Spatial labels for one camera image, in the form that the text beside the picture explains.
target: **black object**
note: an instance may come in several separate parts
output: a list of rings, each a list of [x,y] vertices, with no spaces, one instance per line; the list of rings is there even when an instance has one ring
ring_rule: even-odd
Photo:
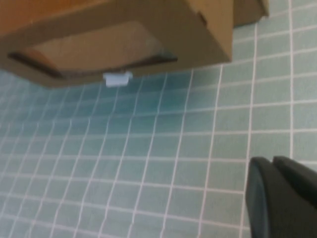
[[[246,205],[252,238],[317,238],[317,173],[291,159],[251,159]]]

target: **white grout line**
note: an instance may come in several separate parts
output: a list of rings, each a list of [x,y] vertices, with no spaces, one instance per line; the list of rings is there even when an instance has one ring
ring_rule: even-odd
[[[210,144],[210,150],[209,150],[209,156],[208,156],[209,159],[208,159],[208,164],[207,164],[207,173],[206,173],[204,196],[203,196],[203,202],[202,202],[202,207],[201,207],[200,216],[199,216],[198,237],[202,233],[202,220],[203,220],[203,215],[204,215],[206,196],[207,196],[207,189],[208,189],[209,171],[210,171],[210,166],[211,166],[212,148],[213,148],[213,141],[214,141],[214,134],[215,134],[216,116],[217,116],[217,109],[218,109],[218,101],[219,101],[219,93],[220,93],[222,72],[223,72],[223,66],[221,66],[221,69],[220,69],[220,76],[219,76],[219,82],[218,82],[218,87],[217,87],[216,102],[215,102],[215,108],[214,108],[214,113],[213,113],[213,122],[212,122],[212,131],[213,131],[213,133],[211,134],[211,144]]]
[[[249,159],[250,159],[250,147],[251,147],[251,131],[252,131],[252,111],[253,111],[253,93],[254,93],[254,82],[256,79],[256,70],[257,70],[257,46],[258,46],[258,24],[255,24],[254,29],[254,61],[253,61],[253,75],[252,75],[252,87],[251,87],[251,95],[250,95],[250,112],[249,112],[249,133],[248,133],[248,145],[247,145],[247,162],[245,168],[245,180],[244,180],[244,193],[241,207],[241,217],[240,217],[240,230],[239,230],[239,238],[242,238],[243,231],[243,219],[244,219],[244,210],[245,210],[245,192],[247,186],[248,179],[248,171],[249,171]]]
[[[140,86],[139,86],[139,89],[138,89],[137,98],[135,100],[135,105],[134,105],[134,109],[133,109],[133,114],[135,114],[135,111],[137,109],[138,99],[139,99],[139,92],[141,91],[141,88],[142,88],[142,85],[143,85],[143,81],[144,81],[144,78],[142,78]],[[108,210],[109,210],[109,206],[110,206],[110,201],[111,201],[111,198],[112,198],[112,194],[113,194],[113,191],[114,191],[115,184],[118,181],[118,177],[119,177],[119,173],[120,173],[123,157],[124,157],[124,154],[125,154],[125,150],[127,148],[129,135],[130,135],[130,130],[131,130],[131,125],[132,125],[132,117],[130,118],[128,132],[127,132],[127,135],[126,135],[123,151],[122,151],[121,158],[119,160],[119,165],[118,165],[118,168],[117,168],[117,171],[116,171],[116,174],[115,174],[115,178],[114,178],[114,181],[113,181],[110,193],[109,193],[108,201],[107,201],[107,204],[106,204],[105,217],[104,217],[104,220],[103,220],[103,222],[102,222],[102,224],[100,226],[100,229],[99,229],[99,232],[98,232],[98,238],[100,238],[102,236],[103,227],[104,227],[106,219],[107,219]]]
[[[168,193],[168,199],[167,199],[167,204],[166,204],[166,209],[165,209],[165,214],[164,214],[164,219],[163,219],[163,227],[162,227],[162,230],[161,230],[161,233],[160,233],[160,238],[163,238],[163,233],[164,233],[164,230],[165,230],[165,224],[166,224],[168,209],[169,209],[169,205],[170,205],[170,201],[171,201],[171,197],[172,197],[172,190],[173,190],[172,187],[173,187],[174,181],[175,181],[177,162],[178,162],[178,159],[179,159],[179,151],[180,151],[180,146],[181,146],[181,143],[182,143],[182,135],[183,135],[184,124],[185,124],[185,115],[186,115],[186,112],[187,112],[187,104],[188,104],[188,99],[189,99],[190,88],[192,86],[193,74],[194,74],[194,71],[192,69],[192,74],[191,74],[191,78],[190,78],[189,85],[188,85],[188,91],[187,91],[187,95],[186,95],[186,101],[185,101],[185,107],[184,107],[185,110],[184,110],[184,114],[183,114],[183,118],[182,118],[182,125],[181,125],[181,131],[180,131],[178,146],[177,146],[175,164],[174,164],[174,168],[173,168],[171,188],[169,189],[169,193]]]
[[[292,0],[288,0],[288,16],[289,16],[289,38],[290,38],[290,158],[293,158],[294,146],[294,54],[293,54],[293,16],[292,16]]]
[[[82,139],[82,142],[81,142],[81,145],[80,145],[80,149],[79,149],[79,152],[78,152],[78,156],[75,160],[75,164],[74,164],[74,167],[72,169],[72,172],[71,172],[71,175],[70,175],[70,180],[68,181],[67,183],[67,186],[66,186],[66,189],[64,191],[64,195],[63,195],[63,198],[61,199],[59,205],[58,205],[58,208],[56,210],[56,213],[55,213],[55,216],[54,216],[54,222],[53,222],[53,229],[51,230],[51,234],[50,234],[50,238],[52,238],[52,235],[53,235],[53,230],[54,230],[54,227],[55,227],[55,224],[56,224],[56,221],[57,221],[57,217],[58,217],[58,214],[59,214],[59,211],[61,209],[61,206],[66,198],[66,194],[68,192],[68,189],[69,189],[69,186],[70,186],[70,182],[72,180],[72,178],[74,177],[74,174],[75,174],[75,171],[76,171],[76,167],[77,167],[77,163],[78,163],[78,158],[79,158],[79,155],[81,153],[81,151],[83,150],[83,147],[84,147],[84,143],[85,143],[85,139],[86,139],[86,136],[87,136],[87,133],[88,133],[88,130],[89,130],[89,126],[90,126],[90,120],[88,121],[88,125],[87,125],[87,128],[86,128],[86,132],[85,132],[85,135],[83,136],[83,139]],[[64,148],[64,145],[65,145],[65,141],[66,141],[66,138],[67,136],[65,137],[64,141],[63,141],[63,146],[61,148],[61,151],[63,150]]]
[[[165,74],[165,80],[164,80],[163,87],[162,87],[162,90],[161,90],[161,93],[160,93],[160,97],[159,97],[159,101],[158,101],[158,114],[159,114],[159,109],[160,109],[160,106],[161,106],[161,103],[162,103],[162,98],[163,98],[166,82],[167,82],[167,73]],[[130,238],[130,236],[131,236],[131,232],[132,232],[132,228],[133,228],[133,225],[134,225],[134,219],[135,219],[136,211],[138,209],[138,205],[139,205],[139,201],[140,201],[140,197],[141,197],[141,193],[142,193],[142,188],[143,188],[143,186],[145,184],[144,180],[145,180],[145,176],[146,176],[146,172],[147,172],[147,168],[148,168],[148,164],[149,164],[149,158],[150,158],[151,149],[152,149],[152,145],[153,145],[153,140],[154,140],[154,136],[155,136],[157,121],[158,121],[158,117],[156,116],[155,119],[154,119],[153,132],[152,132],[152,136],[151,136],[149,150],[148,150],[148,154],[147,154],[147,157],[146,157],[146,160],[145,160],[144,171],[143,171],[143,174],[142,174],[142,180],[141,180],[138,196],[137,196],[137,199],[136,199],[136,202],[135,202],[135,206],[134,206],[134,210],[133,210],[132,223],[130,224],[127,238]]]

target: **brown cardboard box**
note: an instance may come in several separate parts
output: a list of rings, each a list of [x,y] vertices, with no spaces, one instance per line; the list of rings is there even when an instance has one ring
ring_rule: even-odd
[[[233,0],[0,0],[0,67],[45,86],[231,60]]]
[[[268,0],[234,0],[234,26],[254,23],[268,16]]]

